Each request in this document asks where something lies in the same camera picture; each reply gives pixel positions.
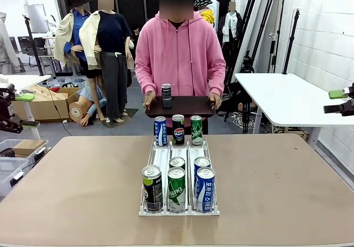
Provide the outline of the person's right hand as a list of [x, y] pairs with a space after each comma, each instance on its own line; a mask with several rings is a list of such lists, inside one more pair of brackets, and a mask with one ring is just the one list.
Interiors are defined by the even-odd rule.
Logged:
[[155, 91], [151, 90], [145, 93], [144, 95], [144, 101], [143, 101], [143, 106], [146, 110], [150, 110], [152, 102], [155, 100], [156, 95]]

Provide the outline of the person's left hand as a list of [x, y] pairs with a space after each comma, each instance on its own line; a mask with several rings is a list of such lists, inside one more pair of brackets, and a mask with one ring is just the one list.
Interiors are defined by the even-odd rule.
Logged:
[[209, 93], [209, 104], [212, 110], [217, 111], [222, 104], [220, 96], [214, 92]]

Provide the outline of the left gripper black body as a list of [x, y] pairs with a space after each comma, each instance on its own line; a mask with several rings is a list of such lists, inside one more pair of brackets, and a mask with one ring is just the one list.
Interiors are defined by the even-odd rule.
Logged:
[[1, 115], [13, 117], [14, 111], [12, 101], [14, 100], [14, 85], [1, 84]]

